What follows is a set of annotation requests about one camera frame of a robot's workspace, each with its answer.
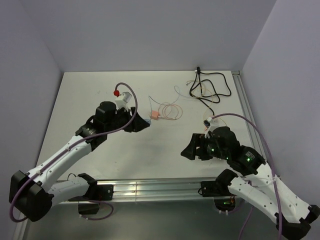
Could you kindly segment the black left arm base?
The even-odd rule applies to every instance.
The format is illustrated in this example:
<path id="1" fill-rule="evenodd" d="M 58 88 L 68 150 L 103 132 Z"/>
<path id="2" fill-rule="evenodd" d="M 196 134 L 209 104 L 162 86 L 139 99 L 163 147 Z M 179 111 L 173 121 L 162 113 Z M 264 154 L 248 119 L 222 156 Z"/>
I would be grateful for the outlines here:
<path id="1" fill-rule="evenodd" d="M 106 209 L 111 212 L 112 207 L 108 205 L 112 200 L 114 186 L 112 184 L 98 184 L 88 190 L 84 196 L 76 196 L 68 200 L 68 202 L 78 202 L 78 213 L 88 216 L 89 218 L 98 217 L 100 210 Z"/>

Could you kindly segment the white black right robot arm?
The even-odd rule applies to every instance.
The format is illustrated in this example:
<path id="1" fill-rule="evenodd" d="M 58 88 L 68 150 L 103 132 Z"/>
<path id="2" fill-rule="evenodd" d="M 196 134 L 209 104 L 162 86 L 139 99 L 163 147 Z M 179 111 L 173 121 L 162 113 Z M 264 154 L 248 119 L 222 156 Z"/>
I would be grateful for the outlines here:
<path id="1" fill-rule="evenodd" d="M 225 160 L 230 168 L 215 180 L 201 182 L 201 195 L 236 195 L 244 199 L 268 216 L 288 240 L 304 238 L 320 215 L 317 205 L 308 204 L 294 194 L 272 174 L 268 162 L 255 149 L 241 145 L 227 126 L 194 133 L 180 154 L 189 160 Z"/>

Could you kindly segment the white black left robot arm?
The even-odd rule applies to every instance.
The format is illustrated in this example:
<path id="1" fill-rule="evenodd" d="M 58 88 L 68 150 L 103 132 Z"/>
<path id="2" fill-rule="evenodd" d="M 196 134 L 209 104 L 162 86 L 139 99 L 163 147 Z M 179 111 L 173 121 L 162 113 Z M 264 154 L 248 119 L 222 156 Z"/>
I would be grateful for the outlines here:
<path id="1" fill-rule="evenodd" d="M 52 157 L 26 173 L 19 170 L 12 175 L 10 219 L 15 223 L 27 219 L 36 222 L 53 206 L 74 198 L 101 204 L 101 188 L 97 180 L 88 174 L 80 173 L 63 182 L 57 180 L 77 161 L 105 142 L 108 135 L 121 130 L 137 133 L 150 125 L 150 120 L 138 114 L 136 106 L 118 109 L 113 102 L 101 102 L 95 114 Z"/>

